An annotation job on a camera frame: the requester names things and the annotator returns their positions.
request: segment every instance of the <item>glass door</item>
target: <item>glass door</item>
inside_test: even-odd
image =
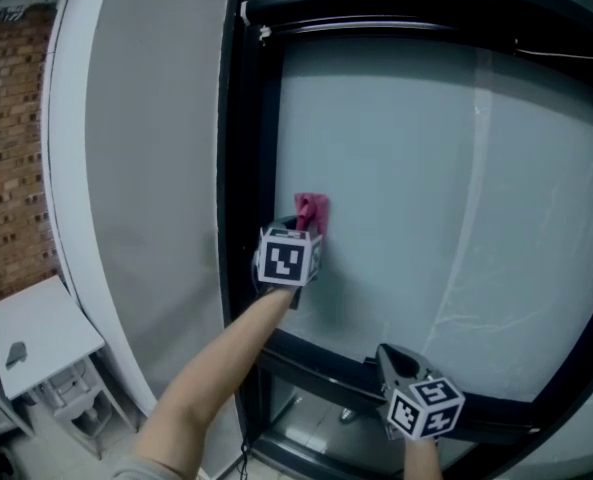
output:
[[[255,295],[259,227],[293,215],[296,192],[331,201],[319,279],[240,396],[253,449],[315,478],[400,473],[377,413],[389,343],[465,391],[445,478],[493,478],[593,390],[593,15],[567,0],[243,9],[218,156],[226,318]]]

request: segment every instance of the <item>pink cloth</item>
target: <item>pink cloth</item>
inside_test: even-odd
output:
[[[296,203],[296,229],[305,231],[314,222],[318,233],[325,236],[329,220],[329,198],[325,194],[301,192],[294,196]]]

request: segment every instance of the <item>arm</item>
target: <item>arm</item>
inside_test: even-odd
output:
[[[405,480],[443,480],[433,439],[405,440]]]
[[[292,290],[280,288],[257,300],[185,366],[140,432],[135,455],[196,478],[209,424],[243,382],[292,297]]]

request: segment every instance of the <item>floor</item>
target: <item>floor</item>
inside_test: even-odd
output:
[[[352,413],[349,418],[343,415],[347,416],[342,407],[274,379],[275,433],[286,437],[288,443],[296,443],[345,464],[397,476],[403,468],[403,442],[387,439],[381,417],[376,413]],[[473,446],[467,441],[442,438],[438,454],[443,469]]]
[[[101,447],[104,451],[102,460],[98,461],[55,425],[42,407],[29,407],[27,412],[36,437],[30,439],[17,435],[4,443],[25,480],[109,479],[117,462],[129,453],[136,438],[136,434],[114,416],[103,433]],[[249,461],[247,472],[248,480],[290,480],[255,459]],[[239,477],[234,470],[226,480]]]

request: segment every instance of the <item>wire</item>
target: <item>wire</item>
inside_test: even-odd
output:
[[[247,460],[249,457],[249,434],[245,430],[243,442],[240,444],[240,451],[243,454],[243,459],[236,465],[236,469],[240,473],[240,480],[247,480]]]
[[[568,59],[593,60],[593,57],[588,55],[572,55],[569,53],[555,53],[555,52],[535,52],[532,50],[515,49],[517,52],[527,53],[528,55],[540,55],[542,57],[565,57]]]

